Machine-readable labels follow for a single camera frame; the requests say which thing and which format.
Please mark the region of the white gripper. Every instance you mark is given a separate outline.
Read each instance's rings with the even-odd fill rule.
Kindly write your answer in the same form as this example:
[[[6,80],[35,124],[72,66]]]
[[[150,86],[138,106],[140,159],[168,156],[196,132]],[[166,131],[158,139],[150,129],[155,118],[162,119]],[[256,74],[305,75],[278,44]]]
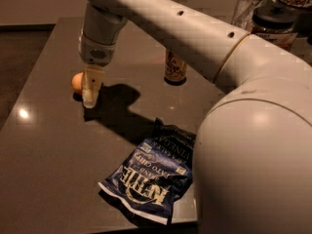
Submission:
[[[86,108],[94,108],[104,82],[102,66],[111,63],[121,29],[127,19],[87,4],[79,37],[79,54],[89,64],[82,78],[82,99]]]

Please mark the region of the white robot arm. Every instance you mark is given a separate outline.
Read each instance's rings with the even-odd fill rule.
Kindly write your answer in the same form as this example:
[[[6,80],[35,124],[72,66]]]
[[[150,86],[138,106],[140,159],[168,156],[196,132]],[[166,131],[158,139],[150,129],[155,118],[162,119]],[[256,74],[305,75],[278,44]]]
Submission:
[[[88,0],[225,91],[196,138],[200,234],[312,234],[312,68],[171,0]]]

